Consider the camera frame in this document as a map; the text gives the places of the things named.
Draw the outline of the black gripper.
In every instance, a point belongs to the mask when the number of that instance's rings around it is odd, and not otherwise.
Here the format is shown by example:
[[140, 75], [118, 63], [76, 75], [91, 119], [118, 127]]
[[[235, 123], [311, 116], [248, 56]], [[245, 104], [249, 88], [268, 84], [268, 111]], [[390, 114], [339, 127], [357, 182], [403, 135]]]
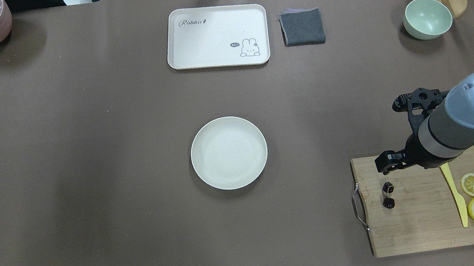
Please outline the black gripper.
[[429, 168], [427, 150], [420, 143], [416, 133], [407, 138], [404, 147], [402, 151], [386, 150], [377, 156], [374, 162], [378, 173], [388, 175], [395, 170], [406, 169], [414, 165], [424, 169]]

